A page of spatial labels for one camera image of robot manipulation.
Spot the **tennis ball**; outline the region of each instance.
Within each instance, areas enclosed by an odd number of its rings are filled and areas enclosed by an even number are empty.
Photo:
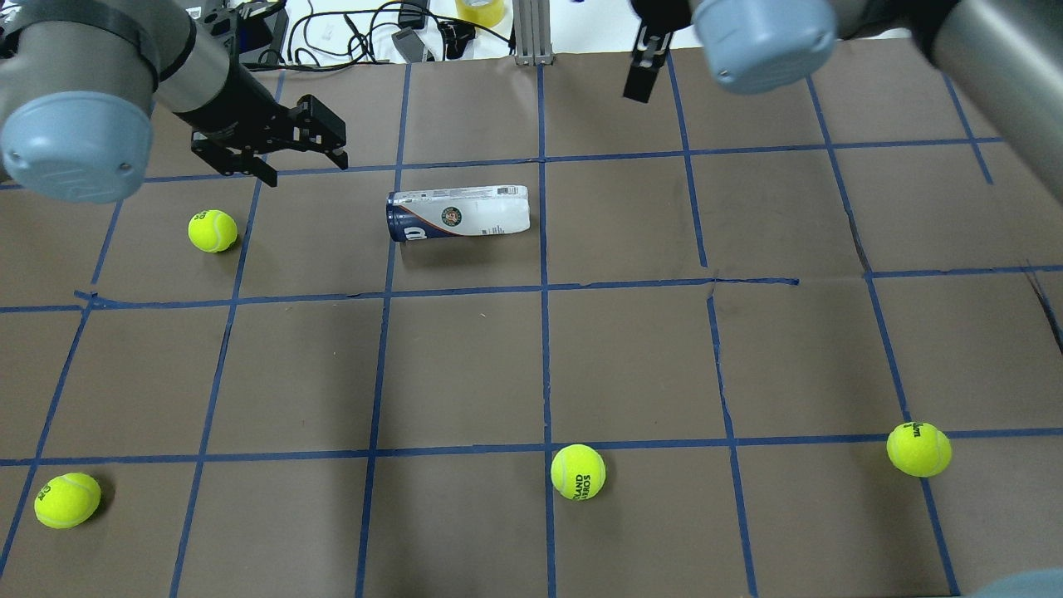
[[[188,240],[207,253],[224,251],[236,240],[236,221],[221,209],[204,209],[188,221]]]
[[[605,484],[605,462],[602,456],[586,445],[569,445],[557,451],[550,466],[550,479],[561,496],[571,500],[587,500]]]
[[[917,478],[937,476],[952,461],[948,438],[925,422],[897,426],[885,442],[885,452],[897,469]]]
[[[85,474],[67,474],[40,489],[33,512],[49,528],[65,530],[88,519],[99,506],[100,484]]]

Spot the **blue tape line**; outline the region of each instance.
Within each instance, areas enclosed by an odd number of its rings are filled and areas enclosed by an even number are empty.
[[[273,90],[273,99],[281,97],[284,88],[284,73],[277,78],[276,87]],[[237,298],[240,296],[240,284],[243,281],[243,267],[247,263],[248,251],[251,247],[251,235],[254,230],[255,215],[258,212],[258,199],[261,194],[263,182],[255,181],[254,192],[251,195],[251,206],[248,209],[248,223],[243,230],[242,242],[240,243],[240,257],[236,264],[236,275],[233,279],[233,292],[229,306],[229,317],[225,321],[225,332],[221,338],[221,346],[218,349],[218,363],[214,372],[214,380],[210,383],[210,396],[207,400],[206,415],[203,418],[203,432],[200,435],[199,454],[197,455],[196,472],[192,474],[191,488],[188,491],[188,507],[185,510],[185,520],[181,528],[181,540],[178,543],[178,556],[173,563],[173,577],[170,580],[170,598],[176,598],[181,587],[181,575],[184,571],[185,554],[188,551],[188,539],[191,536],[192,519],[196,516],[196,505],[199,502],[199,489],[203,480],[203,465],[205,463],[207,446],[210,443],[210,431],[214,428],[214,413],[218,406],[218,392],[221,389],[221,378],[225,370],[225,358],[229,356],[229,342],[233,335],[233,326],[236,323]]]
[[[173,563],[173,578],[170,580],[170,598],[176,598],[181,585],[181,574],[185,566],[185,553],[188,551],[188,536],[192,530],[192,516],[196,514],[196,502],[199,500],[200,480],[203,479],[203,462],[196,462],[196,473],[192,474],[192,486],[188,491],[188,507],[185,508],[185,522],[181,527],[181,541],[178,543],[178,557]]]
[[[687,191],[690,193],[690,211],[694,218],[694,240],[697,242],[697,258],[703,268],[708,268],[705,256],[705,237],[702,234],[702,210],[697,206],[697,186],[694,184],[694,165],[690,158],[690,139],[687,136],[687,116],[682,109],[682,95],[679,92],[679,80],[675,74],[672,54],[668,54],[668,73],[672,80],[672,93],[675,96],[675,113],[679,118],[679,138],[682,141],[682,160],[687,167]]]
[[[738,442],[735,439],[735,423],[730,409],[727,407],[727,389],[724,383],[724,371],[721,361],[720,325],[716,322],[716,301],[709,296],[706,301],[709,312],[709,331],[712,336],[712,356],[716,369],[716,385],[720,390],[720,408],[724,415],[724,430],[727,433],[727,444],[730,449],[731,483],[735,488],[735,507],[738,510],[738,528],[742,537],[742,557],[745,560],[745,578],[749,596],[757,598],[757,573],[753,562],[753,545],[749,541],[749,522],[745,511],[745,492],[742,490],[742,469],[738,459]]]
[[[897,270],[873,272],[876,278],[921,277],[921,276],[958,276],[981,274],[1020,274],[1026,272],[1063,272],[1063,264],[1052,266],[1006,266],[997,268],[956,268],[951,270]]]
[[[1063,437],[1063,428],[1017,428],[999,430],[945,430],[949,439],[957,440],[1007,440],[1029,438]],[[749,437],[736,438],[733,443],[739,447],[757,446],[796,446],[796,445],[842,445],[861,443],[884,443],[889,434],[827,434],[812,437]],[[570,443],[542,443],[516,445],[462,445],[451,447],[411,447],[395,449],[377,449],[377,458],[402,459],[407,457],[431,457],[452,455],[491,455],[540,452],[543,450],[559,450]],[[653,441],[584,441],[598,450],[656,450],[673,448],[712,448],[728,447],[731,441],[727,439],[662,439]],[[147,456],[98,456],[98,457],[44,457],[0,459],[0,467],[27,467],[38,462],[38,465],[102,465],[108,463],[147,464],[147,463],[236,463],[251,461],[315,461],[364,459],[369,457],[368,449],[358,450],[313,450],[289,452],[251,452],[251,454],[213,454],[198,455],[147,455]]]
[[[797,143],[790,146],[762,146],[752,148],[715,148],[690,150],[692,155],[724,155],[731,153],[776,153],[780,151],[814,151],[825,150],[827,146],[823,143]]]
[[[52,401],[48,406],[48,414],[45,416],[45,425],[40,430],[40,437],[37,438],[37,448],[34,452],[33,461],[30,464],[30,471],[27,472],[26,483],[22,484],[22,493],[18,497],[18,506],[15,508],[15,514],[12,516],[11,528],[7,530],[7,539],[4,541],[3,545],[3,552],[0,553],[0,578],[3,578],[4,568],[7,566],[7,558],[11,556],[11,546],[15,542],[15,534],[18,533],[18,524],[22,519],[22,512],[26,510],[26,503],[30,496],[33,478],[37,474],[40,458],[45,454],[45,444],[48,442],[48,433],[51,431],[52,421],[55,420],[55,411],[60,407],[60,398],[63,396],[63,389],[66,386],[67,376],[70,374],[70,365],[73,363],[73,357],[78,353],[78,345],[81,343],[81,338],[85,334],[85,326],[88,324],[88,317],[91,312],[91,304],[89,304],[88,308],[81,313],[81,323],[78,325],[78,330],[74,332],[73,340],[70,342],[70,351],[67,352],[66,361],[63,362],[63,370],[60,372],[60,379],[55,385],[55,392],[52,394]]]
[[[740,447],[769,447],[792,445],[847,445],[858,443],[884,443],[889,434],[828,434],[820,437],[753,437],[736,439]]]
[[[609,161],[615,159],[643,159],[647,157],[681,157],[681,151],[645,151],[632,153],[600,153],[589,155],[554,155],[544,156],[541,159],[549,163],[555,161]]]
[[[971,144],[969,138],[957,137],[952,139],[916,139],[911,141],[850,141],[847,143],[833,143],[833,147],[834,149],[887,149],[966,144]]]
[[[1063,270],[1063,266],[1043,266],[1040,271]],[[634,279],[634,280],[610,280],[590,283],[556,283],[549,284],[549,290],[580,290],[594,288],[643,288],[643,287],[665,287],[665,286],[697,286],[703,284],[782,284],[787,286],[800,285],[799,278],[793,277],[692,277],[692,278],[671,278],[671,279]],[[393,290],[391,296],[443,296],[460,294],[493,294],[506,292],[538,292],[542,290],[542,285],[516,285],[516,286],[472,286],[465,288],[429,288],[424,290]],[[116,311],[116,310],[187,310],[198,308],[218,308],[229,306],[252,306],[263,304],[298,304],[298,303],[323,303],[323,302],[350,302],[359,298],[383,298],[384,292],[358,292],[354,294],[323,293],[323,294],[279,294],[259,296],[239,296],[237,298],[204,298],[198,302],[120,302],[117,298],[100,296],[95,292],[75,290],[74,295],[92,301],[94,311]],[[77,312],[82,308],[78,306],[20,306],[0,308],[0,313],[18,312]]]
[[[115,235],[115,226],[118,225],[118,215],[122,210],[125,199],[115,202],[115,208],[111,211],[111,223],[107,224],[107,234],[103,237],[103,246],[100,249],[100,256],[96,260],[96,269],[92,270],[92,285],[100,281],[100,272],[103,271],[103,260],[107,258],[107,250],[111,247],[111,239]]]
[[[893,353],[893,344],[890,341],[890,334],[885,327],[885,319],[882,315],[882,306],[879,303],[878,291],[875,288],[875,277],[872,275],[874,268],[872,268],[864,251],[863,243],[860,240],[860,230],[857,227],[857,221],[853,212],[853,205],[849,203],[848,192],[845,190],[845,180],[842,177],[841,168],[838,166],[838,156],[830,139],[830,131],[827,127],[827,120],[824,117],[823,108],[820,105],[820,98],[815,92],[815,84],[812,83],[812,78],[810,76],[806,78],[806,82],[808,83],[809,93],[812,96],[812,105],[815,107],[816,118],[820,121],[820,129],[823,132],[823,140],[827,144],[827,153],[830,156],[831,167],[834,170],[834,180],[838,183],[838,191],[842,195],[842,203],[845,206],[845,212],[849,218],[849,227],[853,232],[853,242],[856,245],[857,253],[860,255],[860,261],[864,267],[864,281],[867,285],[867,293],[871,296],[872,308],[875,312],[875,321],[878,324],[879,336],[882,339],[882,348],[885,351],[887,361],[890,364],[890,374],[893,376],[893,385],[897,393],[897,403],[899,404],[900,412],[904,415],[905,422],[911,422],[912,416],[908,409],[908,398],[905,395],[905,388],[900,381],[900,373],[897,369],[897,361]],[[924,498],[927,505],[927,513],[930,517],[930,525],[934,530],[934,537],[938,542],[938,551],[941,554],[945,577],[949,580],[949,587],[954,588],[954,594],[958,594],[958,592],[955,591],[956,574],[952,570],[951,560],[948,558],[948,546],[945,544],[945,536],[941,530],[941,523],[938,519],[933,495],[930,492],[930,486],[928,484],[924,483],[923,489]]]
[[[81,306],[16,306],[0,308],[0,314],[38,314],[47,312],[80,312]]]
[[[242,172],[233,172],[230,175],[221,174],[215,172],[213,174],[178,174],[174,176],[149,176],[144,180],[145,183],[184,183],[189,181],[221,181],[223,178],[250,178],[251,176]]]
[[[949,595],[960,596],[960,584],[956,581],[952,558],[948,554],[948,543],[945,542],[945,532],[941,528],[941,518],[938,517],[938,506],[934,502],[933,493],[930,492],[930,480],[919,478],[919,485],[923,488],[923,499],[927,503],[927,514],[930,517],[934,541],[938,543],[938,556],[941,558],[942,566],[945,567],[945,580],[948,582]]]
[[[406,146],[406,121],[409,113],[409,83],[412,67],[406,65],[403,80],[402,110],[399,117],[399,147],[395,150],[394,190],[402,189],[403,155]],[[366,561],[369,557],[369,526],[372,520],[373,484],[376,480],[376,452],[381,435],[381,409],[384,403],[384,374],[388,353],[388,329],[391,319],[391,295],[394,285],[395,242],[388,241],[388,266],[384,283],[384,308],[381,313],[381,340],[376,351],[376,382],[373,388],[373,415],[369,428],[369,459],[366,462],[366,484],[361,498],[361,531],[358,539],[358,563],[355,569],[354,595],[361,598],[366,586]]]
[[[853,204],[849,202],[849,193],[845,188],[845,180],[842,177],[842,169],[838,164],[838,153],[834,151],[833,142],[830,139],[830,130],[827,129],[827,119],[823,114],[823,106],[820,104],[820,96],[815,92],[815,84],[811,76],[806,76],[808,92],[812,97],[812,107],[815,108],[815,118],[820,122],[820,132],[823,134],[823,141],[827,146],[827,156],[830,158],[830,168],[834,172],[834,183],[838,184],[838,192],[842,195],[842,206],[845,208],[845,216],[849,220],[849,233],[853,235],[853,244],[857,250],[857,257],[865,272],[873,271],[867,252],[864,251],[863,241],[860,240],[860,230],[857,228],[857,217],[853,211]]]
[[[420,164],[405,164],[406,170],[427,170],[432,168],[470,168],[475,166],[512,166],[514,164],[535,164],[539,161],[534,157],[516,157],[499,159],[470,159],[466,161],[424,161]]]
[[[546,595],[557,598],[557,547],[554,527],[554,484],[550,469],[551,446],[554,439],[553,416],[550,410],[550,275],[546,251],[546,91],[543,65],[536,67],[539,118],[539,281],[542,284],[542,441],[543,441],[543,490],[545,493],[546,526]]]
[[[450,296],[454,294],[500,294],[506,292],[538,292],[541,286],[486,286],[469,288],[436,288],[429,290],[395,290],[392,296]]]
[[[726,277],[690,277],[674,279],[632,279],[618,281],[569,281],[551,284],[551,290],[585,290],[591,288],[644,288],[663,286],[698,286],[703,284],[783,284],[798,286],[800,279],[791,277],[758,277],[758,278],[726,278]]]
[[[121,310],[196,310],[199,308],[232,307],[239,304],[231,298],[208,298],[204,302],[116,302],[114,298],[98,296],[94,310],[113,312]]]
[[[345,169],[332,166],[328,168],[294,168],[290,170],[277,170],[279,176],[304,176],[307,174],[342,174],[352,172],[387,172],[394,170],[393,164],[381,166],[349,166]]]
[[[985,164],[985,158],[982,156],[982,150],[978,147],[978,141],[975,140],[975,133],[971,130],[971,122],[967,121],[967,115],[963,109],[963,104],[960,103],[960,96],[956,92],[956,87],[952,86],[952,81],[944,72],[941,73],[941,78],[945,81],[945,88],[948,89],[948,96],[952,98],[952,105],[956,106],[956,114],[960,117],[960,122],[963,123],[963,131],[967,134],[967,142],[971,143],[971,149],[975,151],[975,159],[978,160],[978,167],[982,169],[982,175],[985,176],[985,183],[993,184],[993,174],[990,173],[990,167]]]
[[[603,441],[603,442],[585,442],[585,444],[595,450],[655,450],[655,449],[674,449],[674,448],[711,448],[711,447],[729,447],[731,441],[727,439],[677,439],[677,440],[661,440],[661,441]],[[560,449],[567,445],[554,445],[554,448]]]
[[[539,443],[523,445],[468,445],[460,447],[421,447],[400,449],[377,449],[377,458],[405,457],[440,457],[452,455],[496,455],[512,452],[539,452],[543,445]]]

